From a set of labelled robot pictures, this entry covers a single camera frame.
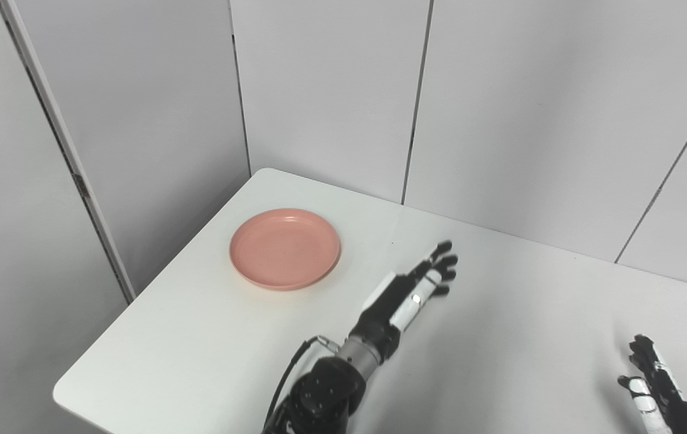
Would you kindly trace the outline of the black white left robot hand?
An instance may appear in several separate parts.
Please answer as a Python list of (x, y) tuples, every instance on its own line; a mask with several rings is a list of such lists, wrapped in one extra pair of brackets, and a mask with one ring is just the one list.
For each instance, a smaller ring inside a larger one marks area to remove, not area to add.
[(374, 352), (377, 365), (394, 355), (429, 300), (449, 294), (457, 264), (451, 250), (451, 240), (440, 242), (406, 274), (389, 274), (366, 300), (349, 336)]

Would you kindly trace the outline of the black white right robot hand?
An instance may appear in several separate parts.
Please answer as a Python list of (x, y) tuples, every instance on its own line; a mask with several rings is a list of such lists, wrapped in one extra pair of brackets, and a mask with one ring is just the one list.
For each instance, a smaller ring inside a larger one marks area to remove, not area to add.
[(687, 399), (654, 341), (640, 333), (629, 343), (629, 361), (642, 376), (619, 376), (647, 433), (687, 433)]

